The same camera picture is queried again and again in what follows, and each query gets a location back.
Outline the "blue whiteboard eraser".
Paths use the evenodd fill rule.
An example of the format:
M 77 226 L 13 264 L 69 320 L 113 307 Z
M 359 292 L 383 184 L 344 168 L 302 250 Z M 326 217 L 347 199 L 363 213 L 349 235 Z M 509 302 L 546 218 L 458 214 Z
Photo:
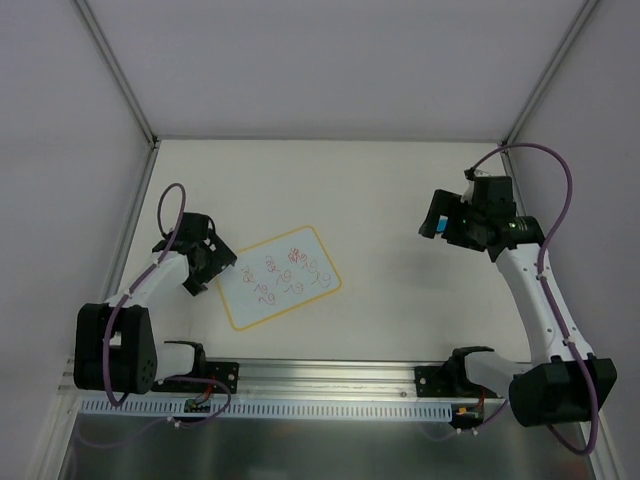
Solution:
M 442 234 L 446 229 L 447 223 L 448 223 L 448 219 L 446 217 L 441 217 L 438 220 L 438 223 L 437 223 L 437 226 L 436 226 L 436 233 L 437 234 Z

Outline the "yellow framed whiteboard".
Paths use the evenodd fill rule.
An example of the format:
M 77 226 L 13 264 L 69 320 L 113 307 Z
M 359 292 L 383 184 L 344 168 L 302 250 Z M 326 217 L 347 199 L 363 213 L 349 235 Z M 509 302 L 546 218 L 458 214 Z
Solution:
M 216 280 L 236 331 L 287 314 L 342 287 L 342 279 L 317 231 L 302 226 L 248 247 Z

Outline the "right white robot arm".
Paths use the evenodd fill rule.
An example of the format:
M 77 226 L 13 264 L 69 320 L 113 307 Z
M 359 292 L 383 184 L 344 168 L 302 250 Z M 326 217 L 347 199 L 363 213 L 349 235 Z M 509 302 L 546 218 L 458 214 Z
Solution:
M 507 176 L 473 177 L 463 195 L 434 192 L 419 233 L 485 252 L 506 281 L 531 356 L 524 369 L 485 346 L 459 347 L 431 378 L 434 387 L 469 396 L 479 388 L 507 399 L 524 427 L 590 422 L 617 379 L 579 332 L 560 294 L 532 216 L 517 212 Z

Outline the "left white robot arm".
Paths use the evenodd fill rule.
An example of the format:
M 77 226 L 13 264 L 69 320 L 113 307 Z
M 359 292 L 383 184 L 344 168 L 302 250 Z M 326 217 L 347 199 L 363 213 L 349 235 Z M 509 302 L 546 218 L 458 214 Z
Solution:
M 185 213 L 175 232 L 152 249 L 151 262 L 131 286 L 77 315 L 73 381 L 77 388 L 142 395 L 196 391 L 212 377 L 204 346 L 154 339 L 153 311 L 179 289 L 196 297 L 237 261 L 213 219 Z

